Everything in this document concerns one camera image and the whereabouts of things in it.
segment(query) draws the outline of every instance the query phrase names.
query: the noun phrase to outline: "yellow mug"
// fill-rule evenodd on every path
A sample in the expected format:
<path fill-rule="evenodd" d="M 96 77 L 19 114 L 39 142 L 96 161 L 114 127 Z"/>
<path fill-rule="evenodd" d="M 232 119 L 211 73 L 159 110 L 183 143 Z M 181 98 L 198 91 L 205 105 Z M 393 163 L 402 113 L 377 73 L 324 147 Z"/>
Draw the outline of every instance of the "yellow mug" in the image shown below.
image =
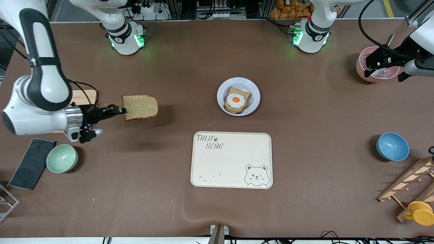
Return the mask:
<path fill-rule="evenodd" d="M 414 220 L 425 226 L 434 224 L 433 209 L 430 205 L 421 201 L 414 201 L 408 205 L 407 209 L 408 213 L 404 214 L 407 220 Z"/>

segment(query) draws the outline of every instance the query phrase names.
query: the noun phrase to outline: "plate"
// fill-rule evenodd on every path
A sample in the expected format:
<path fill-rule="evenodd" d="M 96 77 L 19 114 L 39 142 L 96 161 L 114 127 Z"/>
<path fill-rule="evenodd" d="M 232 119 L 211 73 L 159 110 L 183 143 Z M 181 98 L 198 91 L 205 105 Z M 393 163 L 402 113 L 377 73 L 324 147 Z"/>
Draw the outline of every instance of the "plate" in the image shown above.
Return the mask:
<path fill-rule="evenodd" d="M 239 114 L 231 113 L 224 109 L 224 100 L 229 92 L 230 87 L 237 88 L 239 90 L 248 92 L 252 94 L 247 102 L 247 108 Z M 225 111 L 227 114 L 233 116 L 246 116 L 253 113 L 259 106 L 259 101 L 261 100 L 261 93 L 259 92 L 258 87 L 251 80 L 243 78 L 243 77 L 234 77 L 223 82 L 218 91 L 217 91 L 217 102 L 220 108 Z"/>

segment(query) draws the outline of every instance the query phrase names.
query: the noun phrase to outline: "bear illustration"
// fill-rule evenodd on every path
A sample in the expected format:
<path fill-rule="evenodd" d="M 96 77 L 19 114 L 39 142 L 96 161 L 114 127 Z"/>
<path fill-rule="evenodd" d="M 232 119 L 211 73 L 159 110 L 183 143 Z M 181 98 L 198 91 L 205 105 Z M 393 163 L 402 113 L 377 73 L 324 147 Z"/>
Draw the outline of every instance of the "bear illustration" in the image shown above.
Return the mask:
<path fill-rule="evenodd" d="M 247 186 L 267 186 L 270 182 L 270 178 L 268 177 L 267 165 L 261 165 L 261 167 L 253 167 L 252 165 L 246 166 L 246 176 L 244 177 L 244 181 L 247 183 Z"/>

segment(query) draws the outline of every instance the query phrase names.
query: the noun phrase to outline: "blue bowl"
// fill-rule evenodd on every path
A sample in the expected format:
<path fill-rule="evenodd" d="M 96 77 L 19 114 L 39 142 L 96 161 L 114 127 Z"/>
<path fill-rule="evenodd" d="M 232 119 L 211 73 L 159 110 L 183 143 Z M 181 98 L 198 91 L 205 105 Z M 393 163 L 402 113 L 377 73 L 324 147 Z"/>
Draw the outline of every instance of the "blue bowl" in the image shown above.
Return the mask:
<path fill-rule="evenodd" d="M 377 151 L 387 160 L 402 161 L 408 157 L 410 148 L 402 136 L 388 132 L 378 139 Z"/>

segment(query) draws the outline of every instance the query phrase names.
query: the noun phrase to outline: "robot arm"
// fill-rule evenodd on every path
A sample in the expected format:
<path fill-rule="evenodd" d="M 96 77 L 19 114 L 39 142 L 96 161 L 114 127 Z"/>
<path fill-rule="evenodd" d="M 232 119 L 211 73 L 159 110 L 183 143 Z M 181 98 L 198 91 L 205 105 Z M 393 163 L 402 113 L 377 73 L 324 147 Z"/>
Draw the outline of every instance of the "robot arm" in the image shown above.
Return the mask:
<path fill-rule="evenodd" d="M 365 77 L 369 77 L 378 69 L 392 66 L 404 67 L 404 71 L 398 75 L 398 81 L 402 82 L 411 76 L 434 77 L 434 18 L 431 12 L 424 22 L 395 49 L 377 48 L 366 57 Z"/>
<path fill-rule="evenodd" d="M 71 100 L 71 87 L 60 68 L 44 1 L 0 1 L 0 18 L 23 37 L 32 69 L 22 77 L 26 103 L 46 111 L 63 109 Z"/>
<path fill-rule="evenodd" d="M 306 53 L 316 53 L 326 43 L 329 30 L 337 17 L 335 5 L 350 5 L 363 0 L 311 0 L 314 6 L 312 17 L 303 19 L 294 26 L 293 45 Z"/>
<path fill-rule="evenodd" d="M 69 0 L 73 5 L 86 10 L 97 18 L 112 42 L 122 55 L 130 55 L 145 46 L 146 30 L 134 21 L 127 21 L 118 9 L 128 0 Z"/>
<path fill-rule="evenodd" d="M 101 129 L 91 130 L 91 125 L 126 110 L 115 105 L 69 105 L 72 91 L 60 67 L 47 15 L 44 0 L 0 0 L 0 18 L 22 36 L 32 69 L 30 76 L 14 83 L 3 121 L 16 135 L 60 130 L 72 142 L 88 142 L 102 134 Z"/>

